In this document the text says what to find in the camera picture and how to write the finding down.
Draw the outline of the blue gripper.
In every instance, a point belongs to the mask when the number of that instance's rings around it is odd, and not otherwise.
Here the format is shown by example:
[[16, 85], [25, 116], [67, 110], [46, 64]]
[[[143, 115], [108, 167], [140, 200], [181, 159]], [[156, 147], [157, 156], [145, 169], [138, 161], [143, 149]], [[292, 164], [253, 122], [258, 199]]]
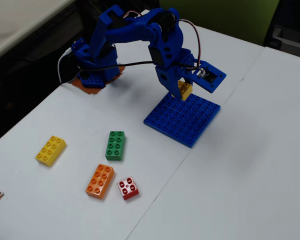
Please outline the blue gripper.
[[183, 41], [183, 37], [156, 37], [148, 46], [159, 82], [179, 101], [182, 96], [178, 81], [183, 78], [193, 85], [192, 71], [199, 69], [191, 51], [182, 47]]

